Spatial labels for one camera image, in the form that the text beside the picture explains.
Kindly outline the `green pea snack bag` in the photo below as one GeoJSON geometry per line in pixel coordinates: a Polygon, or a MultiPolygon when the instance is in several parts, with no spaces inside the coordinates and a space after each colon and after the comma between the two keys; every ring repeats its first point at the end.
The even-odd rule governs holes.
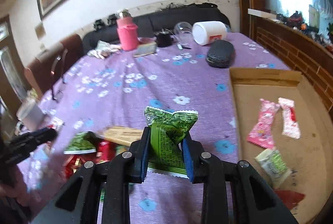
{"type": "Polygon", "coordinates": [[[64,155],[95,153],[95,134],[91,131],[77,132],[64,150],[64,155]]]}

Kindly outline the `pink My Melody snack pack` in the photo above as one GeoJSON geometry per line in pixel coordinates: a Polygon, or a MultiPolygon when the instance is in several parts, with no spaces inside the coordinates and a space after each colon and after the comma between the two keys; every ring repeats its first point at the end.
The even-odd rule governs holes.
{"type": "Polygon", "coordinates": [[[271,134],[271,125],[280,104],[260,99],[261,107],[258,113],[258,122],[247,136],[247,141],[265,149],[273,149],[274,139],[271,134]]]}

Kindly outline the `white green snack pack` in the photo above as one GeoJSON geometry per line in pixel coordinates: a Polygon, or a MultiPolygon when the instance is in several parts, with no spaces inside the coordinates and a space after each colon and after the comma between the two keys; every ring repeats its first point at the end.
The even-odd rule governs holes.
{"type": "Polygon", "coordinates": [[[274,189],[278,189],[292,173],[291,169],[282,160],[280,152],[276,149],[263,150],[255,157],[255,160],[270,177],[274,189]]]}

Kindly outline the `white red candy wrapper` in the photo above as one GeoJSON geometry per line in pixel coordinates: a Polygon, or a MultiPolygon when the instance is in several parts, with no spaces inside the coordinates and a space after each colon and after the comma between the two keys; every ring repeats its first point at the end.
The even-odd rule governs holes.
{"type": "Polygon", "coordinates": [[[278,98],[278,103],[282,108],[283,130],[284,136],[298,140],[301,137],[299,123],[296,119],[295,101],[287,98],[278,98]]]}

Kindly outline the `long yellow biscuit pack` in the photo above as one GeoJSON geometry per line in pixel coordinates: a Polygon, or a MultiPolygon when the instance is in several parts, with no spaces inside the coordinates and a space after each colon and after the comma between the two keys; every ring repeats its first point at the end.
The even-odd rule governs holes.
{"type": "Polygon", "coordinates": [[[143,130],[124,126],[112,126],[105,129],[99,137],[118,145],[130,146],[133,142],[141,139],[143,130]]]}

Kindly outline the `red snack pack centre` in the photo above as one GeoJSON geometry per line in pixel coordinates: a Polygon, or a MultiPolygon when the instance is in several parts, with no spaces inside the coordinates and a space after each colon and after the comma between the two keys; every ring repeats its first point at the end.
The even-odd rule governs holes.
{"type": "Polygon", "coordinates": [[[116,155],[116,145],[110,141],[101,141],[97,147],[96,163],[111,161],[116,155]]]}

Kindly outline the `white mug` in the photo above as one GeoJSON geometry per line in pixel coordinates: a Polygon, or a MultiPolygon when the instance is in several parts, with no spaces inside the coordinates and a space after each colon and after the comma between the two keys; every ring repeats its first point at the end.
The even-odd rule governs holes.
{"type": "Polygon", "coordinates": [[[36,131],[42,124],[45,113],[43,113],[34,99],[27,99],[19,107],[16,116],[28,130],[36,131]]]}

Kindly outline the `red gold-seal snack pack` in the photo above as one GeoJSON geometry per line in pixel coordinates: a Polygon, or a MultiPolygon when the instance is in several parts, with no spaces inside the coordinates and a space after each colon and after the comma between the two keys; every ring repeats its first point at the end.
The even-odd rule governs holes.
{"type": "Polygon", "coordinates": [[[63,175],[69,179],[84,164],[85,160],[82,155],[69,155],[63,164],[63,175]]]}

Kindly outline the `brown chair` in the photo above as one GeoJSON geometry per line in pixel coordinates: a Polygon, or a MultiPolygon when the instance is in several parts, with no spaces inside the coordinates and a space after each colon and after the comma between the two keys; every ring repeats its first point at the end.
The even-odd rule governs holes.
{"type": "Polygon", "coordinates": [[[81,37],[72,34],[36,55],[24,69],[25,78],[41,98],[82,56],[81,37]]]}

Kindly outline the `white cloth gloves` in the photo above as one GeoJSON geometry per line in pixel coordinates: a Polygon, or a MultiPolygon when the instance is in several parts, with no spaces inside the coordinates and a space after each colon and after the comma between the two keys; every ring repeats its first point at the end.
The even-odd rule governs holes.
{"type": "Polygon", "coordinates": [[[119,51],[121,51],[121,47],[118,44],[110,44],[105,41],[98,41],[97,47],[88,51],[87,55],[97,59],[105,59],[119,51]]]}

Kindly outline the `small black cup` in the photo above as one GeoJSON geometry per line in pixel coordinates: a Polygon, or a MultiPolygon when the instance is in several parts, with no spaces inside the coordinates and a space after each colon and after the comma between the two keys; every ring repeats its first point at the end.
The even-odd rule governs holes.
{"type": "Polygon", "coordinates": [[[162,29],[155,32],[156,43],[159,48],[165,48],[172,45],[171,32],[168,29],[162,29]]]}

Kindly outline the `pink knit-sleeved thermos bottle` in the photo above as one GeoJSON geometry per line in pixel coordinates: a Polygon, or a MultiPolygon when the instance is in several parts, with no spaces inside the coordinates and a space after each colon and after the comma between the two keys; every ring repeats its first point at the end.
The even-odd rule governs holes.
{"type": "Polygon", "coordinates": [[[134,23],[131,14],[127,9],[123,9],[116,13],[116,17],[117,33],[121,48],[124,51],[136,49],[139,45],[138,26],[134,23]]]}

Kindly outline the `cardboard tray box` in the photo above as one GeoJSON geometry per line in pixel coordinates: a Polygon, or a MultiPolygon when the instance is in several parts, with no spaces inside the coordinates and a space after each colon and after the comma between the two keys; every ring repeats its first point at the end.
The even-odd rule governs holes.
{"type": "Polygon", "coordinates": [[[240,155],[264,179],[269,177],[255,161],[262,148],[246,140],[258,121],[260,99],[277,102],[281,97],[295,102],[301,137],[296,140],[282,134],[280,111],[275,115],[271,133],[282,159],[293,171],[281,184],[281,189],[305,195],[292,213],[299,223],[314,223],[332,193],[332,121],[326,107],[298,71],[232,67],[230,82],[237,113],[240,155]]]}

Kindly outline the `white plastic jar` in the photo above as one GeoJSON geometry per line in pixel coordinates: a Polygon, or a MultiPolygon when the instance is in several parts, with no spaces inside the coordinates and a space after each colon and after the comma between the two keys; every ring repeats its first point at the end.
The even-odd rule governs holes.
{"type": "Polygon", "coordinates": [[[215,40],[224,40],[227,36],[227,28],[220,21],[204,21],[193,24],[192,35],[199,45],[211,44],[215,40]]]}

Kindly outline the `black sofa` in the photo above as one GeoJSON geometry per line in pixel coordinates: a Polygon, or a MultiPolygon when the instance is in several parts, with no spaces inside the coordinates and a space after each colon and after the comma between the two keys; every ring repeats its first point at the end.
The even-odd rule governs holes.
{"type": "MultiPolygon", "coordinates": [[[[212,3],[174,7],[169,5],[162,10],[136,16],[133,21],[138,26],[138,36],[140,38],[153,38],[155,32],[162,29],[173,30],[179,22],[194,24],[202,21],[221,21],[230,26],[227,16],[220,12],[217,5],[212,3]]],[[[83,37],[83,53],[87,54],[88,51],[95,49],[100,40],[111,44],[119,42],[115,14],[108,17],[106,24],[102,20],[95,21],[94,30],[83,37]]]]}

